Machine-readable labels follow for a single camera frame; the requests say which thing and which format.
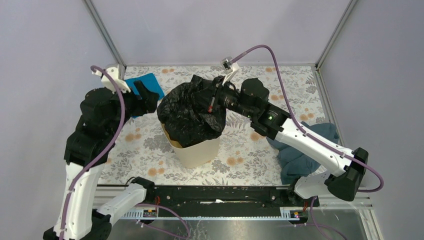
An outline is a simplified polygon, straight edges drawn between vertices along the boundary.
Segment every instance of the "floral pattern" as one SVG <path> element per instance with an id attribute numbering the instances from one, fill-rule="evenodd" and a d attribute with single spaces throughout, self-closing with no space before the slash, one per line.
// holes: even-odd
<path id="1" fill-rule="evenodd" d="M 309 66 L 279 67 L 289 102 L 297 119 L 309 125 L 326 121 L 316 81 Z M 153 73 L 165 94 L 189 82 L 194 74 L 205 79 L 224 75 L 220 66 L 129 66 L 125 79 Z M 275 67 L 242 66 L 232 79 L 259 78 L 269 89 L 269 101 L 287 111 Z M 276 149 L 253 131 L 247 118 L 228 111 L 215 159 L 195 168 L 185 168 L 162 131 L 157 114 L 130 119 L 110 151 L 100 184 L 124 184 L 130 177 L 143 177 L 157 185 L 279 186 L 281 167 Z M 315 173 L 322 173 L 320 167 Z"/>

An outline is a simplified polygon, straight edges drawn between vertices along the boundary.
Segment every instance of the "tabletop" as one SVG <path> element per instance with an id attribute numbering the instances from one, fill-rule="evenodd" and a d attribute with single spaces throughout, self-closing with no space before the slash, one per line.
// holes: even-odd
<path id="1" fill-rule="evenodd" d="M 326 122 L 317 83 L 310 66 L 280 66 L 279 71 L 296 119 L 309 125 Z M 219 66 L 128 66 L 125 79 L 153 73 L 165 94 L 193 75 L 212 80 L 224 75 Z M 258 78 L 269 89 L 269 101 L 287 111 L 276 68 L 241 66 L 231 80 Z M 218 155 L 211 161 L 185 168 L 173 152 L 155 113 L 130 119 L 110 151 L 99 184 L 121 185 L 131 177 L 143 177 L 156 185 L 279 186 L 278 151 L 253 131 L 250 121 L 227 111 Z M 313 174 L 323 173 L 321 166 Z"/>

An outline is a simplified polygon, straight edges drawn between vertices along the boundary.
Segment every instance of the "beige bin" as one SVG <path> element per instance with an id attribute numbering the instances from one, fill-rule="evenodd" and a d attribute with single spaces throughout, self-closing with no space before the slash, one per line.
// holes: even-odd
<path id="1" fill-rule="evenodd" d="M 205 164 L 207 161 L 214 159 L 218 155 L 218 150 L 220 148 L 219 137 L 183 148 L 179 142 L 170 139 L 170 136 L 165 130 L 163 124 L 162 130 L 171 144 L 176 156 L 181 161 L 182 165 L 188 169 Z"/>

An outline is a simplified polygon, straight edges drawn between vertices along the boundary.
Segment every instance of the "table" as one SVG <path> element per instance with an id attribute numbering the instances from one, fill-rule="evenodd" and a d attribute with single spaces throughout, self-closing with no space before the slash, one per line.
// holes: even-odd
<path id="1" fill-rule="evenodd" d="M 317 83 L 310 66 L 280 66 L 281 76 L 295 117 L 309 125 L 326 121 Z M 193 74 L 212 80 L 224 75 L 220 66 L 129 66 L 125 79 L 153 73 L 165 94 L 189 82 Z M 270 66 L 241 66 L 232 82 L 259 78 L 269 89 L 269 101 L 287 111 L 276 70 Z M 125 184 L 143 177 L 156 185 L 279 186 L 281 167 L 277 150 L 250 128 L 247 118 L 227 111 L 226 127 L 215 159 L 185 168 L 172 151 L 156 113 L 129 120 L 110 151 L 99 184 Z M 323 173 L 320 167 L 315 173 Z"/>

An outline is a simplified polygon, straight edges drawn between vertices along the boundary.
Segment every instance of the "black wire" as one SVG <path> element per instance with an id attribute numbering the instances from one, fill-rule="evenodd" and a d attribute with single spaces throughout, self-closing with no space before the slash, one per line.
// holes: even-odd
<path id="1" fill-rule="evenodd" d="M 128 183 L 129 183 L 131 180 L 135 179 L 135 178 L 136 178 L 135 176 L 130 177 L 130 178 L 126 181 L 125 186 L 123 187 L 123 189 L 126 189 L 126 188 L 128 187 Z"/>

